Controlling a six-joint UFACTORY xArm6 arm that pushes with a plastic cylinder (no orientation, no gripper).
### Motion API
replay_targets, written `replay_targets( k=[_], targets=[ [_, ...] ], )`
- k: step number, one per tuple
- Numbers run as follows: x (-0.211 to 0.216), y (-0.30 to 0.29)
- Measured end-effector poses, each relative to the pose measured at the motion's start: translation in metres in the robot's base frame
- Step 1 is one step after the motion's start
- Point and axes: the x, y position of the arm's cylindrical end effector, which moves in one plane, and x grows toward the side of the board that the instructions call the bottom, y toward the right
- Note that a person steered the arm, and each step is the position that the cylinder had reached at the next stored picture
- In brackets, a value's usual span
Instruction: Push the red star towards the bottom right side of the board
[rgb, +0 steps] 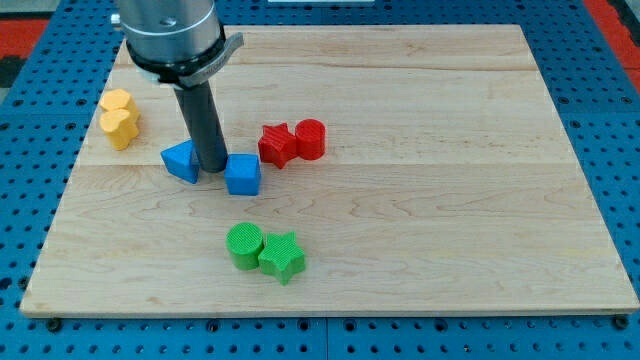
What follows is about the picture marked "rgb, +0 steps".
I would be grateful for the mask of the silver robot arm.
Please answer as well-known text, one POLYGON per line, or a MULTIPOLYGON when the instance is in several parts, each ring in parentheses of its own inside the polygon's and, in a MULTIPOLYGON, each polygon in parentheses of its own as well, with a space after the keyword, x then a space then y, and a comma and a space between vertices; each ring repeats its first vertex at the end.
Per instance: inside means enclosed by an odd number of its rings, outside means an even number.
POLYGON ((225 33, 213 0, 117 0, 114 28, 134 64, 152 81, 186 90, 219 72, 244 45, 225 33))

